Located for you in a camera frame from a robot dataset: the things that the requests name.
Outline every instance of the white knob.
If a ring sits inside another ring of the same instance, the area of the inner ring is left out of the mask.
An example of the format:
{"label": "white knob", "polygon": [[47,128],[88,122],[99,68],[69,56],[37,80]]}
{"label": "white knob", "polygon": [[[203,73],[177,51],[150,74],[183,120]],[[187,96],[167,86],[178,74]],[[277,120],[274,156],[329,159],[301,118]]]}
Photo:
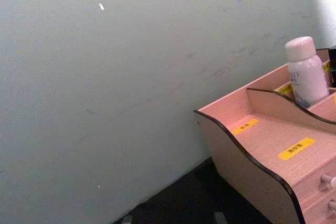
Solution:
{"label": "white knob", "polygon": [[321,176],[321,180],[331,185],[332,188],[336,188],[336,177],[330,177],[326,174]]}
{"label": "white knob", "polygon": [[332,210],[336,211],[336,202],[335,201],[330,201],[328,203],[328,207],[330,207]]}

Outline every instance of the dark floor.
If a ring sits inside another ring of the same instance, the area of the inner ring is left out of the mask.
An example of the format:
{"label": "dark floor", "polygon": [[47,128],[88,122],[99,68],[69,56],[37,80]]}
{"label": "dark floor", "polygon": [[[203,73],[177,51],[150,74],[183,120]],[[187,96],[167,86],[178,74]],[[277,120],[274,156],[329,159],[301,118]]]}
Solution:
{"label": "dark floor", "polygon": [[212,224],[214,212],[224,213],[228,224],[270,223],[219,176],[211,159],[129,214],[132,224]]}

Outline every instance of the desk organizer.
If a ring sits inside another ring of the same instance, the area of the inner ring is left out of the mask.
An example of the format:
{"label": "desk organizer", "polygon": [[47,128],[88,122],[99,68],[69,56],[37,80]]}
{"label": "desk organizer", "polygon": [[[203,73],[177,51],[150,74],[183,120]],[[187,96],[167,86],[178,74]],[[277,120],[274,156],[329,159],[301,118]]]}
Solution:
{"label": "desk organizer", "polygon": [[289,81],[284,65],[194,112],[218,173],[272,223],[336,223],[321,180],[336,176],[336,93],[305,109]]}

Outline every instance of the yellow label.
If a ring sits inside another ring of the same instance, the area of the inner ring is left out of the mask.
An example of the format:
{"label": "yellow label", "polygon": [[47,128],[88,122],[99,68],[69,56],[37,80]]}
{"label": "yellow label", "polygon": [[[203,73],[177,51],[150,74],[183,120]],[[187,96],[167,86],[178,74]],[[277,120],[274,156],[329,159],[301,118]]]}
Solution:
{"label": "yellow label", "polygon": [[323,70],[325,72],[330,72],[330,64],[329,61],[323,64]]}
{"label": "yellow label", "polygon": [[289,83],[289,84],[283,86],[282,88],[277,89],[276,91],[281,93],[281,94],[289,94],[289,93],[293,92],[293,88],[292,88],[292,85]]}
{"label": "yellow label", "polygon": [[283,160],[288,160],[291,157],[295,156],[299,152],[303,151],[305,148],[307,148],[309,145],[312,145],[315,143],[315,140],[312,138],[305,137],[300,142],[296,143],[295,145],[292,145],[284,152],[281,152],[278,157],[280,157]]}
{"label": "yellow label", "polygon": [[242,132],[243,130],[251,127],[252,125],[256,124],[258,122],[257,119],[252,119],[250,121],[248,121],[247,123],[245,123],[244,125],[242,125],[239,128],[236,128],[235,130],[233,130],[233,134],[238,134],[240,132]]}

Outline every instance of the curved wooden panel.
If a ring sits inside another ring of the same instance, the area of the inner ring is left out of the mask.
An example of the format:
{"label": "curved wooden panel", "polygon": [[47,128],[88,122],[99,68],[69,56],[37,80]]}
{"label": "curved wooden panel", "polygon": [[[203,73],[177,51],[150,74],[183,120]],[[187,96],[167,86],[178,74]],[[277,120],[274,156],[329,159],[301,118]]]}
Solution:
{"label": "curved wooden panel", "polygon": [[227,94],[217,101],[201,108],[200,111],[214,118],[222,118],[221,121],[224,125],[236,122],[252,113],[252,107],[248,100],[246,89],[256,88],[274,90],[283,85],[289,81],[287,65],[288,64],[283,65],[240,89]]}
{"label": "curved wooden panel", "polygon": [[218,173],[274,224],[304,224],[288,183],[253,158],[217,119],[194,111]]}
{"label": "curved wooden panel", "polygon": [[308,110],[324,119],[336,121],[336,93],[314,104]]}
{"label": "curved wooden panel", "polygon": [[252,88],[246,91],[254,112],[336,134],[335,121],[306,110],[281,93]]}

